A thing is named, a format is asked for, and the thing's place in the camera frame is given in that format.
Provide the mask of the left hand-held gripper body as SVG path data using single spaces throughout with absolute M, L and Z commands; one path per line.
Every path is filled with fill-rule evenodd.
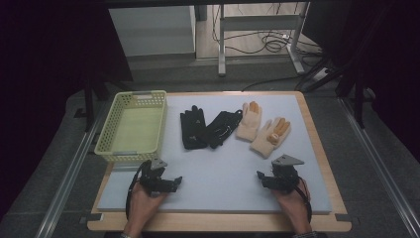
M 148 195 L 152 195 L 154 192 L 163 192 L 167 186 L 174 186 L 170 180 L 161 177 L 166 166 L 166 162 L 155 158 L 143 162 L 139 167 L 141 175 L 138 180 Z

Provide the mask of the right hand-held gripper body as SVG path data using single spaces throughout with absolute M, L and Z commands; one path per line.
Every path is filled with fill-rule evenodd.
M 303 164 L 303 161 L 285 154 L 273 160 L 271 162 L 273 176 L 269 180 L 273 184 L 273 189 L 292 192 L 299 184 L 299 175 L 295 166 Z

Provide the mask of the person's left hand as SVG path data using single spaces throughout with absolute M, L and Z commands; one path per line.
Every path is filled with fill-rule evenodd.
M 129 233 L 140 232 L 145 224 L 157 213 L 159 206 L 167 198 L 167 193 L 150 196 L 137 182 L 134 185 L 129 218 L 125 229 Z

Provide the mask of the person's right hand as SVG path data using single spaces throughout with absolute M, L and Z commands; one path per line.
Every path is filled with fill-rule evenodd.
M 312 230 L 304 199 L 296 190 L 289 194 L 278 190 L 273 190 L 271 193 L 280 205 L 282 212 L 288 217 L 296 234 Z

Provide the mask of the beige knit glove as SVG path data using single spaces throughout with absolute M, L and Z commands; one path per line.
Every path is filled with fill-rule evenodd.
M 291 123 L 283 117 L 268 120 L 251 142 L 251 149 L 268 158 L 291 131 Z
M 255 102 L 243 104 L 243 118 L 237 128 L 239 139 L 253 141 L 262 121 L 262 108 Z

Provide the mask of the black glove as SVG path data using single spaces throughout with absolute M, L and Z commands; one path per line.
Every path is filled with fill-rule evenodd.
M 190 110 L 180 114 L 182 143 L 186 150 L 197 150 L 207 147 L 198 135 L 206 128 L 203 110 L 193 105 Z
M 243 111 L 222 111 L 206 127 L 202 139 L 212 148 L 222 146 L 224 141 L 236 130 L 243 119 Z

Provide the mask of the pale green plastic basket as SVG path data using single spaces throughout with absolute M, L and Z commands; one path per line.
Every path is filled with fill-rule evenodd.
M 117 93 L 95 146 L 95 154 L 112 163 L 159 158 L 166 112 L 164 90 Z

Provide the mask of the black stand legs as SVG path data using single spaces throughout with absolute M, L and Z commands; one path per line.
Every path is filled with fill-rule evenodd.
M 96 95 L 100 101 L 106 101 L 110 97 L 110 92 L 105 85 L 106 82 L 115 85 L 123 91 L 133 91 L 133 88 L 128 84 L 114 79 L 105 73 L 92 76 L 81 73 L 78 77 L 78 80 L 83 85 L 84 108 L 77 109 L 74 117 L 84 117 L 86 119 L 85 132 L 89 132 L 93 127 L 93 123 L 95 122 L 93 95 Z

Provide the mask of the black tripod stand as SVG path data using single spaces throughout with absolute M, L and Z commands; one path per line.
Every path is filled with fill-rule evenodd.
M 342 71 L 343 78 L 340 80 L 335 92 L 338 97 L 347 97 L 351 91 L 354 92 L 354 119 L 363 129 L 365 127 L 363 119 L 363 107 L 365 99 L 365 67 L 355 59 L 349 61 Z

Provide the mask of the white power strip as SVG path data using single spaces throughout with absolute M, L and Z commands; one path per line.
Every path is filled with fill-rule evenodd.
M 330 70 L 327 67 L 323 67 L 313 76 L 313 79 L 315 81 L 319 81 L 319 80 L 323 79 L 325 76 L 327 76 L 329 74 L 329 72 L 330 72 Z

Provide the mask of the white cabinet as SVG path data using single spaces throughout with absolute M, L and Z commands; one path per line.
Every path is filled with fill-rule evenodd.
M 110 9 L 126 57 L 195 52 L 193 6 Z

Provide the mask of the aluminium rail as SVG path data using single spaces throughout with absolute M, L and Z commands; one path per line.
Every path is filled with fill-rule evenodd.
M 348 121 L 353 128 L 358 140 L 360 141 L 367 158 L 372 163 L 379 180 L 383 184 L 390 200 L 398 212 L 403 224 L 408 230 L 411 238 L 420 238 L 420 219 L 415 213 L 406 196 L 393 179 L 386 167 L 380 153 L 371 141 L 367 131 L 361 127 L 360 123 L 354 118 L 354 111 L 349 102 L 343 98 L 338 98 L 338 102 L 343 108 Z
M 79 143 L 77 150 L 70 161 L 69 167 L 67 168 L 63 179 L 61 180 L 61 183 L 56 190 L 54 197 L 52 198 L 50 207 L 47 210 L 43 221 L 41 222 L 35 238 L 52 238 L 61 213 L 63 212 L 64 206 L 68 200 L 70 192 L 85 160 L 90 144 L 92 143 L 99 124 L 102 121 L 106 107 L 106 102 L 100 102 L 98 104 L 98 112 L 96 114 L 96 118 L 93 120 L 93 124 L 90 129 L 84 133 L 81 142 Z

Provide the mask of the grey metal stand frame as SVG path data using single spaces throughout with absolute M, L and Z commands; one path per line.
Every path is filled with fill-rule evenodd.
M 304 73 L 303 65 L 297 54 L 296 46 L 301 30 L 306 18 L 309 3 L 305 2 L 298 14 L 293 15 L 268 15 L 268 16 L 232 16 L 226 17 L 224 5 L 220 5 L 220 24 L 219 24 L 219 54 L 218 54 L 218 74 L 226 75 L 226 56 L 224 34 L 235 31 L 254 31 L 254 30 L 291 30 L 294 32 L 292 40 L 286 45 L 289 57 L 298 74 Z

